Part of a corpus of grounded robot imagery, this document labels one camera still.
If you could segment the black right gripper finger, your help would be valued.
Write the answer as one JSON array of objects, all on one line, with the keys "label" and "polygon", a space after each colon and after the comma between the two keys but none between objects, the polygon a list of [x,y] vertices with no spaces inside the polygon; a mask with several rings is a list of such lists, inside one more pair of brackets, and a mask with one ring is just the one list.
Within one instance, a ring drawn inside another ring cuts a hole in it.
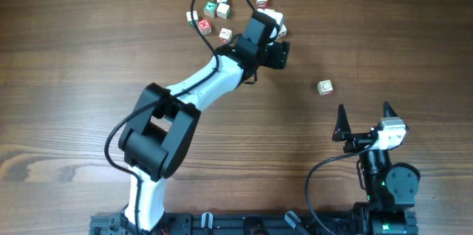
[{"label": "black right gripper finger", "polygon": [[352,136],[351,128],[347,119],[347,113],[344,104],[338,106],[337,121],[334,128],[332,141],[347,141]]},{"label": "black right gripper finger", "polygon": [[384,101],[383,103],[383,114],[385,118],[394,118],[398,116],[387,101]]}]

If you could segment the red A letter block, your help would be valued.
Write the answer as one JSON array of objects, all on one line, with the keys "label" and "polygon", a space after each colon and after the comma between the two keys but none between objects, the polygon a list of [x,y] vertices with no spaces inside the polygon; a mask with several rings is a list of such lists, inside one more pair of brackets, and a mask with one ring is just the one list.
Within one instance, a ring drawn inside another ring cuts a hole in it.
[{"label": "red A letter block", "polygon": [[333,85],[330,80],[320,81],[317,84],[320,95],[328,95],[333,91]]}]

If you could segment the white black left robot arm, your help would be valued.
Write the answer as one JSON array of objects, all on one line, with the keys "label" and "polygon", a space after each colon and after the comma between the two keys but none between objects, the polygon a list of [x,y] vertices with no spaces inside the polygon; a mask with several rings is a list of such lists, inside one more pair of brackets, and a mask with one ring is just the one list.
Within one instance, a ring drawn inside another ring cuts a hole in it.
[{"label": "white black left robot arm", "polygon": [[235,45],[216,48],[201,70],[178,84],[149,84],[142,91],[118,141],[132,175],[122,213],[128,232],[151,234],[163,221],[166,181],[186,157],[202,111],[259,67],[285,68],[290,45],[277,40],[284,26],[282,13],[257,10]]}]

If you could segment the red O letter block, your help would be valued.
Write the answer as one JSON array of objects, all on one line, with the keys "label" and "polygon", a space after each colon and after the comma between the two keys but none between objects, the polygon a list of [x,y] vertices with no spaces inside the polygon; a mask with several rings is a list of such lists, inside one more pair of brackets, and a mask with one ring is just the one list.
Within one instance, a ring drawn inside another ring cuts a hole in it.
[{"label": "red O letter block", "polygon": [[222,28],[219,33],[219,40],[224,44],[229,44],[233,36],[233,32],[230,29]]}]

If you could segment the white animal picture block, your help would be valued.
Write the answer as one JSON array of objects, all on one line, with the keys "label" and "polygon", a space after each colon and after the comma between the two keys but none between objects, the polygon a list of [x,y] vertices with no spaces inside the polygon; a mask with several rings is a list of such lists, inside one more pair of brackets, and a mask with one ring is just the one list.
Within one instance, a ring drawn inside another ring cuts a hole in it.
[{"label": "white animal picture block", "polygon": [[217,16],[227,19],[230,15],[231,8],[228,4],[220,3],[217,6]]}]

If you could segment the red M letter block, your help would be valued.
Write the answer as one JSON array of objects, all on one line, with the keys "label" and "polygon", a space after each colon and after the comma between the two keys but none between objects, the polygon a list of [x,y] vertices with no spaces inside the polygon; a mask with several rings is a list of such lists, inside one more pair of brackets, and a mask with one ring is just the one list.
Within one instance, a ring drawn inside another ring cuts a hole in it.
[{"label": "red M letter block", "polygon": [[197,22],[197,27],[203,35],[207,35],[211,32],[211,24],[207,19],[202,19]]}]

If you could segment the green A letter block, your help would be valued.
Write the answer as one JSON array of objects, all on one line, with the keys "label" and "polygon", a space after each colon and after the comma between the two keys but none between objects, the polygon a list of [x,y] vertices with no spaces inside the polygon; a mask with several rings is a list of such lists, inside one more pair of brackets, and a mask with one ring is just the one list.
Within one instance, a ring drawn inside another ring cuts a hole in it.
[{"label": "green A letter block", "polygon": [[204,14],[210,18],[214,18],[216,15],[217,4],[212,1],[207,1],[204,8]]}]

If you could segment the green N letter block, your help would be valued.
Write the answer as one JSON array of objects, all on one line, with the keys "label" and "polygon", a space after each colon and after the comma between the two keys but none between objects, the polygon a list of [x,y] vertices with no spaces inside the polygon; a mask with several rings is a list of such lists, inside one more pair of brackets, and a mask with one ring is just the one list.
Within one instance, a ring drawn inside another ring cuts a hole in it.
[{"label": "green N letter block", "polygon": [[197,26],[199,18],[196,10],[188,11],[186,13],[186,18],[190,27]]}]

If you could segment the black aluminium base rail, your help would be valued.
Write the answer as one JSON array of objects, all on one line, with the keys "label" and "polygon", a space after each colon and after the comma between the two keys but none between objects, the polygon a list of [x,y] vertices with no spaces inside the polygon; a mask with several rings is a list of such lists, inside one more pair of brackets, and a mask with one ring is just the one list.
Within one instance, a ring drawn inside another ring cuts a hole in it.
[{"label": "black aluminium base rail", "polygon": [[320,227],[309,215],[297,220],[282,214],[169,213],[150,234],[418,234],[415,213],[356,213],[334,211],[319,214]]}]

